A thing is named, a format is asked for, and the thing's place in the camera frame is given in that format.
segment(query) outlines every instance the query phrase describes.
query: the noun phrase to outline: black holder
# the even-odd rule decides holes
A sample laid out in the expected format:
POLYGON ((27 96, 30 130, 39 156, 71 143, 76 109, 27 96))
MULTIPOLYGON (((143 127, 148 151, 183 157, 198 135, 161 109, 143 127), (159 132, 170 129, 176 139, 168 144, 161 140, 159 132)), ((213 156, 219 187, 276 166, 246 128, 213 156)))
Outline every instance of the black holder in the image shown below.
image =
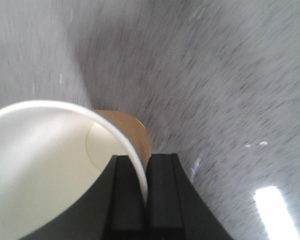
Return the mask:
POLYGON ((71 207, 22 240, 233 240, 201 200, 177 154, 153 154, 144 208, 128 156, 112 156, 71 207))

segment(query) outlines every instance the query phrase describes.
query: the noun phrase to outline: gray carpet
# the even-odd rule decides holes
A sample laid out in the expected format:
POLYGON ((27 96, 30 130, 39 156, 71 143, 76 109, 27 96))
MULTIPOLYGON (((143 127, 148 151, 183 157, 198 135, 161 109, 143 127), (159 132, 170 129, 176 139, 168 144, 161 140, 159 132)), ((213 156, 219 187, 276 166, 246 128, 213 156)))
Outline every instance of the gray carpet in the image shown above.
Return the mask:
POLYGON ((300 235, 300 0, 0 0, 0 108, 32 99, 135 115, 234 239, 267 186, 300 235))

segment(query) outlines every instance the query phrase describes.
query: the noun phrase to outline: white cup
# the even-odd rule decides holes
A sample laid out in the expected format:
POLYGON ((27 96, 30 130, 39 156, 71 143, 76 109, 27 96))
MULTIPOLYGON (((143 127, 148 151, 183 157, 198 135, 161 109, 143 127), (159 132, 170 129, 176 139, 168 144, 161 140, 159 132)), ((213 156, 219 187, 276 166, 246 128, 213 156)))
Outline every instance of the white cup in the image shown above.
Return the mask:
POLYGON ((101 115, 45 100, 1 109, 0 239, 19 239, 61 214, 112 155, 129 156, 146 202, 145 165, 129 139, 101 115))

